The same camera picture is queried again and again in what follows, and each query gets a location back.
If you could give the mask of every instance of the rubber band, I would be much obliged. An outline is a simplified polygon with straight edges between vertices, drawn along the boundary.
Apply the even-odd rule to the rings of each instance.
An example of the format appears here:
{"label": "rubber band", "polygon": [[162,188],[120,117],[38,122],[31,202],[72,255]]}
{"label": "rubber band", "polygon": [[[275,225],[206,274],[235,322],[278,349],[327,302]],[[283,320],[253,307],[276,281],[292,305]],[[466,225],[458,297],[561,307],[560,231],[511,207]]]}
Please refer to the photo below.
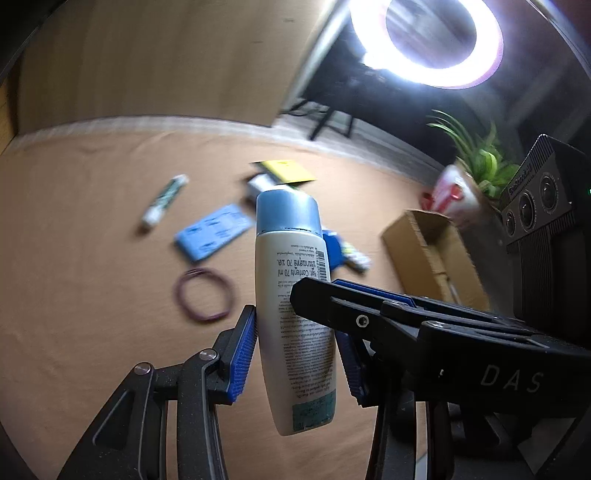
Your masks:
{"label": "rubber band", "polygon": [[[214,315],[206,316],[198,312],[197,310],[192,309],[187,300],[185,299],[184,295],[184,288],[186,283],[191,280],[192,278],[198,277],[199,275],[207,275],[211,278],[214,282],[217,282],[225,293],[226,297],[226,309],[220,313],[216,313]],[[196,320],[198,322],[209,322],[212,320],[221,320],[226,318],[230,315],[230,311],[234,305],[234,288],[230,281],[224,277],[223,275],[217,273],[214,270],[210,270],[208,268],[193,268],[191,270],[186,271],[182,274],[176,282],[174,286],[174,297],[181,307],[182,311],[187,315],[187,317],[191,318],[192,320]]]}

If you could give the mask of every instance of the small box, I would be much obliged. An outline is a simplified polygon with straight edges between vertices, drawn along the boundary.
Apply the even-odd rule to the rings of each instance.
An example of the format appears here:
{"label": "small box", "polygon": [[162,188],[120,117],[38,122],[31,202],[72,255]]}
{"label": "small box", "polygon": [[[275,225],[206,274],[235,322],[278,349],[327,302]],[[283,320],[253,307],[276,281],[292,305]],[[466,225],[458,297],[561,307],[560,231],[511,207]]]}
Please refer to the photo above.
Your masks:
{"label": "small box", "polygon": [[470,255],[446,216],[405,210],[382,240],[407,294],[490,310]]}

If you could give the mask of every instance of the green leaves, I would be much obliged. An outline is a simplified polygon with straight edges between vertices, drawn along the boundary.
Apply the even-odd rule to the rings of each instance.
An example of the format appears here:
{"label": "green leaves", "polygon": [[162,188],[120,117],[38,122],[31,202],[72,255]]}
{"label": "green leaves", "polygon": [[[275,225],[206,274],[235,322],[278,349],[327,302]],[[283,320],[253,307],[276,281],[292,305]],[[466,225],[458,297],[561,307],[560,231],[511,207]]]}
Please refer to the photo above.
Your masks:
{"label": "green leaves", "polygon": [[454,142],[457,149],[456,162],[472,176],[478,188],[490,199],[497,199],[511,181],[519,165],[503,160],[498,150],[496,125],[491,122],[488,135],[481,138],[470,135],[460,121],[441,110],[429,115],[435,122],[427,124],[440,128]]}
{"label": "green leaves", "polygon": [[464,139],[457,134],[453,129],[448,127],[447,125],[442,124],[427,124],[430,127],[441,128],[445,133],[447,133],[454,143],[456,144],[456,148],[462,158],[469,158],[471,149],[468,144],[464,141]]}

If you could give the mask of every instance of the potted plant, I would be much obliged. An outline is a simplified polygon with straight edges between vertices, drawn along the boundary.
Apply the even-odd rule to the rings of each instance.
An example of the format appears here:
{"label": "potted plant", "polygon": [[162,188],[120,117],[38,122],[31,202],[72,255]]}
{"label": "potted plant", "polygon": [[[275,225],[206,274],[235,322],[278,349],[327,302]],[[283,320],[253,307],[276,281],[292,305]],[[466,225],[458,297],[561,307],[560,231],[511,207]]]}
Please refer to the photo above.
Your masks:
{"label": "potted plant", "polygon": [[472,223],[483,208],[496,209],[501,191],[513,178],[519,165],[503,158],[496,126],[491,122],[485,138],[470,135],[461,122],[448,113],[433,110],[427,124],[443,130],[455,143],[456,161],[439,175],[427,207],[449,216],[458,225]]}

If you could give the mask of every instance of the white bottle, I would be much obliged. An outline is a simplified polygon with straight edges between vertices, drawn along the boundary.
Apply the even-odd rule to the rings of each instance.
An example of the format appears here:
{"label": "white bottle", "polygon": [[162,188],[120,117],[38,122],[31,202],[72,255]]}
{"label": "white bottle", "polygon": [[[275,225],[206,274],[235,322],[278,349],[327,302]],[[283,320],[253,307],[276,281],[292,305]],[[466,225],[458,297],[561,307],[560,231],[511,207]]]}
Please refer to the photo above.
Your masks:
{"label": "white bottle", "polygon": [[330,281],[316,201],[296,190],[269,190],[256,200],[256,324],[267,396],[281,435],[330,423],[335,415],[334,332],[298,317],[292,285]]}

